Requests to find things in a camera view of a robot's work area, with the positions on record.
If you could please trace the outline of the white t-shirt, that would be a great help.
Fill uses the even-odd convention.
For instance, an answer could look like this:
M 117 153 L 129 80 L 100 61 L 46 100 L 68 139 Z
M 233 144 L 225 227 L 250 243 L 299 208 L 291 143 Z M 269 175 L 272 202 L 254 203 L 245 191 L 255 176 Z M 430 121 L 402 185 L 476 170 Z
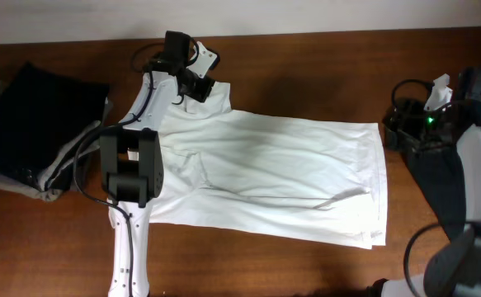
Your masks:
M 230 86 L 173 105 L 159 136 L 165 183 L 154 223 L 233 229 L 370 249 L 386 243 L 388 187 L 376 123 L 258 115 Z

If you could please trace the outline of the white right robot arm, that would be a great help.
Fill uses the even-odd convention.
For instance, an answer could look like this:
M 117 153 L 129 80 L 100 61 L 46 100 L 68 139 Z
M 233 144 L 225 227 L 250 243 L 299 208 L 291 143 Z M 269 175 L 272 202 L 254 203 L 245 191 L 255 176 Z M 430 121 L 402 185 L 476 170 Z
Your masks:
M 420 228 L 403 253 L 403 279 L 381 279 L 369 296 L 481 296 L 481 67 L 456 88 L 444 74 L 421 81 L 428 98 L 393 92 L 383 119 L 397 151 L 437 221 Z

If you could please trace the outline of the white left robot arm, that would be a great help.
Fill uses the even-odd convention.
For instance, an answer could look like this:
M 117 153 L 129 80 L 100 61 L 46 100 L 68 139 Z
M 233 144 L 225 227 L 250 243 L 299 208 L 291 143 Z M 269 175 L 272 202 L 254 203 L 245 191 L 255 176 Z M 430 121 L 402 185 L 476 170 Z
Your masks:
M 219 55 L 191 36 L 167 31 L 163 50 L 143 67 L 130 110 L 99 137 L 101 185 L 115 231 L 110 296 L 147 296 L 149 218 L 164 182 L 158 131 L 170 106 L 186 97 L 203 102 L 214 86 L 208 71 Z

